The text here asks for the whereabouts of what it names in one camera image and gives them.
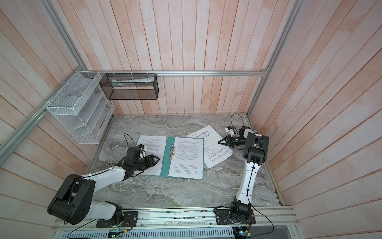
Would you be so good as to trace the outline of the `gold folder clip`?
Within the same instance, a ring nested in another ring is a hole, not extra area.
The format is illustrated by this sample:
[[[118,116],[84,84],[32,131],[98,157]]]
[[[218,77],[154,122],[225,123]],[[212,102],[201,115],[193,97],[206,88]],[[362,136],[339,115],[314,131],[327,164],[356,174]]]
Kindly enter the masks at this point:
[[[175,154],[175,146],[174,144],[171,145],[171,150],[170,150],[170,156],[169,156],[169,160],[171,161],[173,156]]]

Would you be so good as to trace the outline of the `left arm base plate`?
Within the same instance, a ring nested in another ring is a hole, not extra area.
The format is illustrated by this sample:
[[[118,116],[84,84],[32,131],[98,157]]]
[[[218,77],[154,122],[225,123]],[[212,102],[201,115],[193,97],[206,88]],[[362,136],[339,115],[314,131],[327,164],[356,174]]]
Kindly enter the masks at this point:
[[[96,228],[136,227],[138,211],[117,212],[110,220],[99,219]]]

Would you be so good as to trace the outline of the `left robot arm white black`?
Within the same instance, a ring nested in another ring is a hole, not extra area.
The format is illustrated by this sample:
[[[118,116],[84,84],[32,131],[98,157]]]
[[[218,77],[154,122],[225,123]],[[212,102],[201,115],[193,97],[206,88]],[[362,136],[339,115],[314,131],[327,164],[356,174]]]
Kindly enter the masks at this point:
[[[111,184],[136,177],[145,170],[157,165],[160,158],[146,153],[143,144],[130,147],[125,156],[109,169],[86,175],[69,175],[53,199],[47,212],[69,223],[76,225],[82,220],[104,220],[112,227],[122,225],[124,214],[122,207],[112,202],[95,202],[95,192]]]

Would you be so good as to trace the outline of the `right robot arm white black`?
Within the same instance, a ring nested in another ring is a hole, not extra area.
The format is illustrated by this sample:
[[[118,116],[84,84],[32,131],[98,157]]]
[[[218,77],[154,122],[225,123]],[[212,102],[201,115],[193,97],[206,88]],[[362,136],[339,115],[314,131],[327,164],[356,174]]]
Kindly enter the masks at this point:
[[[234,200],[230,204],[228,218],[234,224],[245,223],[247,221],[255,222],[251,219],[252,214],[252,192],[261,165],[267,159],[269,137],[259,134],[256,130],[243,126],[238,133],[234,135],[233,128],[227,127],[229,135],[218,141],[218,144],[234,148],[235,146],[244,146],[243,158],[245,159],[244,174]]]

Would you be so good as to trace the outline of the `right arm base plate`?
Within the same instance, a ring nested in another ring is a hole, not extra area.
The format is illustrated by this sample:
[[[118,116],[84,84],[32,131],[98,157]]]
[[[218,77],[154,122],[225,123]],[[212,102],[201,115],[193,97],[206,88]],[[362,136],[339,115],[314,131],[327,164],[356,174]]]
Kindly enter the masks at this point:
[[[216,223],[218,225],[241,225],[241,224],[254,225],[256,224],[256,219],[255,219],[253,210],[251,210],[248,220],[246,220],[245,216],[240,215],[238,213],[230,214],[230,210],[228,208],[214,209],[214,213],[216,215]]]

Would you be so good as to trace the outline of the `green file folder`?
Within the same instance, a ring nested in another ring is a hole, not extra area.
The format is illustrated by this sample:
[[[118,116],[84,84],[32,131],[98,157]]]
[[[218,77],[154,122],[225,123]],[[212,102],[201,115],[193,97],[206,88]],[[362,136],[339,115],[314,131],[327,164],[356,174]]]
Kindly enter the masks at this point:
[[[175,137],[167,137],[166,141],[166,147],[164,151],[164,156],[163,156],[163,162],[162,162],[162,169],[161,169],[161,177],[169,177],[169,168],[170,168],[170,150],[171,150],[171,145],[174,143]]]

